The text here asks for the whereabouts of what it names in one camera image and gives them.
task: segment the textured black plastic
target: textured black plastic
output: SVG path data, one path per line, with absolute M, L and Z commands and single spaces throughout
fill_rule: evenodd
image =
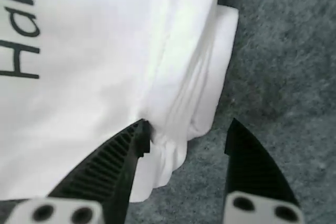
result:
M 230 156 L 225 194 L 242 191 L 299 206 L 273 158 L 236 119 L 227 132 L 225 153 Z
M 140 120 L 92 152 L 49 197 L 98 201 L 106 223 L 124 223 L 138 158 L 149 151 L 150 125 Z

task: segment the white fabric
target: white fabric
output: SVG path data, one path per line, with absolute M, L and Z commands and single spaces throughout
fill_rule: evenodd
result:
M 0 0 L 0 199 L 43 197 L 78 163 L 134 121 L 154 126 L 131 201 L 166 185 L 187 140 L 212 124 L 237 10 L 217 0 Z M 9 7 L 36 18 L 14 14 Z

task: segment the screw hole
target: screw hole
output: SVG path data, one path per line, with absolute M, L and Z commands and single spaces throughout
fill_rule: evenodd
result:
M 92 219 L 92 210 L 88 207 L 82 207 L 77 209 L 71 217 L 73 224 L 87 224 Z
M 255 210 L 253 202 L 245 197 L 235 198 L 235 200 L 233 201 L 233 205 L 244 211 L 254 211 Z
M 297 222 L 299 220 L 297 214 L 290 209 L 289 207 L 279 206 L 275 209 L 275 215 L 280 219 L 290 221 L 290 222 Z
M 48 220 L 54 212 L 52 205 L 43 205 L 38 207 L 33 213 L 33 220 L 36 222 L 42 222 Z

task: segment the gray carpet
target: gray carpet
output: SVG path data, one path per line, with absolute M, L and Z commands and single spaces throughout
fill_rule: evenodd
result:
M 336 0 L 219 3 L 238 8 L 240 17 L 213 129 L 190 142 L 166 187 L 131 204 L 126 223 L 219 223 L 233 117 L 276 160 L 307 223 L 335 223 Z M 12 205 L 2 204 L 0 220 Z

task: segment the cloth fold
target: cloth fold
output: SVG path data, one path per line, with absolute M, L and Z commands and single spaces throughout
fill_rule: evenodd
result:
M 144 118 L 131 201 L 211 127 L 238 12 L 217 0 L 0 0 L 0 199 L 46 196 Z

